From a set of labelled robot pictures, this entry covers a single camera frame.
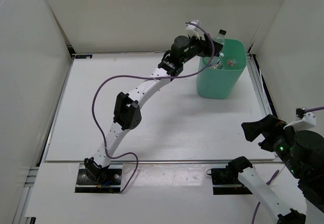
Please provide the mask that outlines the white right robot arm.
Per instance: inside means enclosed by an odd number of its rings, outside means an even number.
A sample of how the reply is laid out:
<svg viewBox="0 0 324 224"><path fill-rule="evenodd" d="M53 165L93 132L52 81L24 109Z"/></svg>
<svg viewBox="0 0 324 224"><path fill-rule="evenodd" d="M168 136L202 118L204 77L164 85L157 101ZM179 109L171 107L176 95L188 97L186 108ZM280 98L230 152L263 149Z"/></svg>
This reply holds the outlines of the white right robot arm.
<svg viewBox="0 0 324 224"><path fill-rule="evenodd" d="M246 157L228 162L228 179L247 187L273 223L323 223L323 137L311 131L315 125L315 115L311 112L290 123L267 115L259 121L241 125L247 141L252 142L259 135L264 137L259 143L260 148L279 157L289 173L298 180L298 188L306 201L306 213L302 214L270 188L279 170L268 182L264 182Z"/></svg>

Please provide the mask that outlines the clear bottle white orange label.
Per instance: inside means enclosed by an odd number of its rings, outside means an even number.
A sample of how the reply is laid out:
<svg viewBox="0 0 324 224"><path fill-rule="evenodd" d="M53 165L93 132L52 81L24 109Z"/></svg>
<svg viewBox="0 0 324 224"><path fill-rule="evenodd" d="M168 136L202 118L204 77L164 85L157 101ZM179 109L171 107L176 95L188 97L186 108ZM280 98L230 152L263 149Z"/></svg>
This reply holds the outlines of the clear bottle white orange label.
<svg viewBox="0 0 324 224"><path fill-rule="evenodd" d="M222 62L223 58L224 58L224 54L221 52L218 57L214 57L215 61L213 60L208 67L211 69L218 69L218 70L223 69L223 62Z"/></svg>

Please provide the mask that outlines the clear bottle red label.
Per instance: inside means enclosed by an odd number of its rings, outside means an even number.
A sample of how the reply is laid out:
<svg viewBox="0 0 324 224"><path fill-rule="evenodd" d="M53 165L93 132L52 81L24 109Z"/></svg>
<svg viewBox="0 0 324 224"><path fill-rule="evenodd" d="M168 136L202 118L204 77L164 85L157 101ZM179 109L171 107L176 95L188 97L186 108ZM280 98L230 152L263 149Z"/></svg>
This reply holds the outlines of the clear bottle red label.
<svg viewBox="0 0 324 224"><path fill-rule="evenodd" d="M231 68L231 69L235 69L239 66L239 61L236 60L236 59L229 59L227 62L226 62L226 65L228 68Z"/></svg>

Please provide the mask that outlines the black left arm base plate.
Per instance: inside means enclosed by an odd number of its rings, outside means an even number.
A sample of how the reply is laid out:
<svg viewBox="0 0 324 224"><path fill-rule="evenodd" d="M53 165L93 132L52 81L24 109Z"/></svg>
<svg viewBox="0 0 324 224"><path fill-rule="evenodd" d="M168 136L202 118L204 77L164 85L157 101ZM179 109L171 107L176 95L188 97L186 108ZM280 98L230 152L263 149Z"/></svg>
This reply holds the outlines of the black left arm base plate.
<svg viewBox="0 0 324 224"><path fill-rule="evenodd" d="M123 165L111 164L97 180L89 178L90 174L83 164L78 167L74 192L75 193L104 193L117 194L121 191Z"/></svg>

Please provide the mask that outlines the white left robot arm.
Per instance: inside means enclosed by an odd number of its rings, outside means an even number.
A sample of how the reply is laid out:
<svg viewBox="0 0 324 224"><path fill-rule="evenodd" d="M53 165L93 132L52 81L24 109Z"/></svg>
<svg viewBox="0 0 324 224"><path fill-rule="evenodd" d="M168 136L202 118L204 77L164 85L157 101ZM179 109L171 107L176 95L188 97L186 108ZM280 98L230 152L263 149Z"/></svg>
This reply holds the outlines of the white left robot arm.
<svg viewBox="0 0 324 224"><path fill-rule="evenodd" d="M108 133L103 133L103 144L96 153L85 159L87 177L95 184L107 179L107 170L115 159L114 153L126 136L142 120L141 108L163 86L180 78L183 66L192 58L218 55L223 45L204 37L178 36L171 49L166 51L154 72L143 78L143 82L128 93L120 92L115 101L113 121Z"/></svg>

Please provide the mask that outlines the clear Pepsi bottle black label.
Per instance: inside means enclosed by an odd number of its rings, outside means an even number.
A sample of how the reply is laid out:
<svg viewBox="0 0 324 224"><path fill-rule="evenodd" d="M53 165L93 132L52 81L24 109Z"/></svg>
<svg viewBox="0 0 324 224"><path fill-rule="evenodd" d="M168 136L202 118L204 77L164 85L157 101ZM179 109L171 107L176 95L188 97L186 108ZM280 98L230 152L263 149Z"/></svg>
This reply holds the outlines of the clear Pepsi bottle black label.
<svg viewBox="0 0 324 224"><path fill-rule="evenodd" d="M220 29L215 41L217 43L221 44L221 45L225 45L225 35L226 35L226 33L227 32L225 30Z"/></svg>

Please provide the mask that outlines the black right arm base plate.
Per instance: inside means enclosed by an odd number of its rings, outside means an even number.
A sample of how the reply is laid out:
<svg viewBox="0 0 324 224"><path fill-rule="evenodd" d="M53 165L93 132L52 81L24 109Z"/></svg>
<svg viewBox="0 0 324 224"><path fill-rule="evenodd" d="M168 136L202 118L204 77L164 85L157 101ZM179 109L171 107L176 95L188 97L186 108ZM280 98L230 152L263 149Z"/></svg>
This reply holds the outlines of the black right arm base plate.
<svg viewBox="0 0 324 224"><path fill-rule="evenodd" d="M206 174L212 178L213 195L251 195L252 192L225 168L210 168Z"/></svg>

